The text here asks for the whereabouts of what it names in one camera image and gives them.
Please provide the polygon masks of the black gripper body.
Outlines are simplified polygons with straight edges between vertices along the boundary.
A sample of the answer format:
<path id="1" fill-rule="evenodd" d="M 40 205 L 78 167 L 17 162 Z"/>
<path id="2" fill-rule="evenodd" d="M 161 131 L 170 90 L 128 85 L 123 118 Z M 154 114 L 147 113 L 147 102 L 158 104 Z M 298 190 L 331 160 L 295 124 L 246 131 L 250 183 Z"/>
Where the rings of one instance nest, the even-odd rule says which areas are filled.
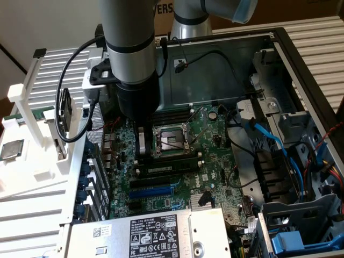
<path id="1" fill-rule="evenodd" d="M 155 71 L 138 84 L 117 83 L 116 93 L 122 114 L 139 126 L 144 125 L 160 104 L 158 74 Z"/>

